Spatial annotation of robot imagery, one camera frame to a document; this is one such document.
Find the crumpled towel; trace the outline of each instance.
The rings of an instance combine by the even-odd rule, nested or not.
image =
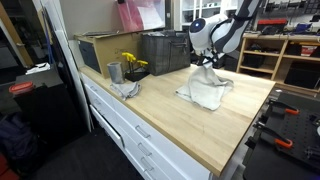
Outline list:
[[[201,66],[190,75],[187,84],[176,90],[176,94],[202,107],[216,110],[222,96],[232,88],[233,81],[217,76],[212,68]]]
[[[141,85],[138,82],[130,84],[114,84],[110,85],[111,89],[118,93],[123,100],[136,96],[141,89]]]

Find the wooden shelving unit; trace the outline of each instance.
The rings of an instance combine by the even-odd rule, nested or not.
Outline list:
[[[242,74],[255,74],[254,72],[264,73],[265,75],[260,77],[264,79],[273,80],[276,82],[276,87],[295,91],[298,93],[316,95],[320,92],[320,89],[308,89],[304,87],[294,86],[285,83],[286,76],[290,70],[292,62],[299,61],[303,63],[320,63],[320,57],[307,57],[286,54],[287,45],[290,42],[310,42],[318,43],[315,36],[288,36],[288,35],[256,35],[256,34],[244,34],[242,41],[242,48],[240,52],[237,73]],[[263,48],[277,48],[280,53],[267,53],[256,52],[247,50],[251,44],[257,43]],[[242,65],[246,54],[266,56],[264,64],[259,68],[253,68]]]

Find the pegboard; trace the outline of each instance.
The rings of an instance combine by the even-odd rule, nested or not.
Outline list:
[[[279,134],[292,140],[293,146],[291,149],[277,146],[277,150],[280,152],[303,162],[317,172],[320,172],[320,161],[308,159],[305,151],[308,147],[315,147],[320,150],[320,136],[317,133],[318,125],[315,123],[319,119],[319,112],[310,112],[303,109],[300,109],[298,115],[286,114]]]

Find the cardboard box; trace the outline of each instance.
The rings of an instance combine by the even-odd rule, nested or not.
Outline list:
[[[108,63],[121,62],[124,71],[129,69],[126,58],[122,56],[123,52],[132,53],[137,59],[141,58],[139,48],[141,47],[141,34],[142,32],[134,32],[93,37],[78,35],[76,39],[93,44],[101,75],[103,78],[109,78]]]

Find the black bag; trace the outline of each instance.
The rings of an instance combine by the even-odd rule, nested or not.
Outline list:
[[[157,76],[190,66],[188,33],[176,31],[153,33],[142,35],[142,57],[148,62],[148,70],[152,75]]]
[[[0,151],[9,166],[21,176],[35,171],[43,161],[38,137],[31,132],[21,113],[4,116],[0,121]]]

